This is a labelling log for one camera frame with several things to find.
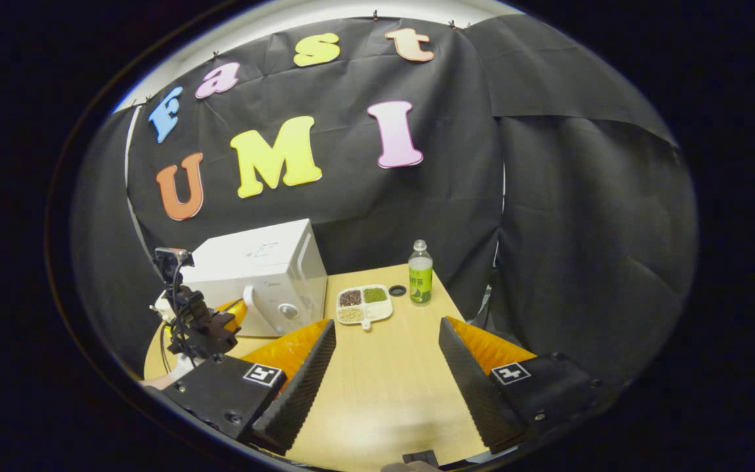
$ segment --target wooden table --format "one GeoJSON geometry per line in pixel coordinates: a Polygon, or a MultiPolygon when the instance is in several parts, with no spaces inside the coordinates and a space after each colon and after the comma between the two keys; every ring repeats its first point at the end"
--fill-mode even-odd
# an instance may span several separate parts
{"type": "MultiPolygon", "coordinates": [[[[330,275],[326,317],[335,316],[336,294],[350,286],[383,284],[409,288],[407,265],[330,275]]],[[[393,314],[360,325],[336,323],[336,350],[317,399],[287,458],[336,470],[380,470],[402,454],[433,449],[439,464],[488,451],[447,362],[438,348],[441,317],[462,319],[438,276],[433,298],[416,307],[410,294],[392,296],[393,314]]],[[[238,337],[228,355],[240,357],[274,338],[238,337]]],[[[165,345],[170,343],[165,338],[165,345]]],[[[168,353],[173,368],[176,356],[168,353]]],[[[144,364],[144,378],[164,376],[158,332],[144,364]]]]}

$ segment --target yellow letter m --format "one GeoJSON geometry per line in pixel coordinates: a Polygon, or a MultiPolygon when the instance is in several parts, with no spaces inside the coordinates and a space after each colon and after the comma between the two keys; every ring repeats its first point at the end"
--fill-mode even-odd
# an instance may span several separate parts
{"type": "Polygon", "coordinates": [[[230,146],[237,150],[237,167],[241,174],[237,195],[246,198],[261,193],[263,185],[255,179],[255,170],[270,188],[279,186],[279,176],[285,162],[285,185],[296,186],[320,180],[322,170],[314,165],[311,153],[309,131],[313,125],[312,117],[295,117],[285,121],[273,147],[255,130],[242,132],[232,138],[230,146]]]}

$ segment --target green tea bottle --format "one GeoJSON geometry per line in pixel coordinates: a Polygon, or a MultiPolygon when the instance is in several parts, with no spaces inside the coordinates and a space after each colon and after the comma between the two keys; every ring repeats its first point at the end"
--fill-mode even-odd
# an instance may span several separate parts
{"type": "Polygon", "coordinates": [[[418,239],[410,256],[410,299],[423,307],[429,303],[433,290],[433,258],[427,252],[427,243],[418,239]]]}

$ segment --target sectioned tray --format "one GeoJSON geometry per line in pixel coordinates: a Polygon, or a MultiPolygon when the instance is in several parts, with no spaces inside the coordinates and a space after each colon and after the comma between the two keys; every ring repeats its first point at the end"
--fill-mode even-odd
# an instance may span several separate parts
{"type": "Polygon", "coordinates": [[[382,285],[371,285],[371,286],[354,286],[354,287],[348,287],[347,289],[340,290],[339,293],[336,294],[336,320],[339,323],[342,323],[343,325],[360,325],[365,330],[369,330],[372,328],[372,322],[373,321],[379,321],[383,319],[387,319],[392,315],[392,298],[389,296],[389,290],[387,290],[386,286],[382,285]],[[386,300],[381,300],[379,302],[366,302],[366,290],[368,289],[374,289],[378,288],[383,291],[383,295],[386,297],[386,300]],[[341,298],[344,293],[348,292],[360,292],[360,303],[356,305],[346,305],[345,307],[341,304],[341,298]],[[363,317],[362,320],[359,321],[344,321],[339,319],[339,313],[341,313],[342,310],[345,310],[345,308],[359,308],[363,311],[363,317]]]}

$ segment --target microwave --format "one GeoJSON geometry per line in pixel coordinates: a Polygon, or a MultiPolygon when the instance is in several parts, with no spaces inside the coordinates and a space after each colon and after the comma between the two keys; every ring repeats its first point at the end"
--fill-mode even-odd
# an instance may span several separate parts
{"type": "MultiPolygon", "coordinates": [[[[210,238],[192,255],[182,284],[212,308],[243,299],[240,336],[279,337],[324,317],[328,276],[309,219],[210,238]]],[[[173,319],[164,292],[155,308],[173,319]]]]}

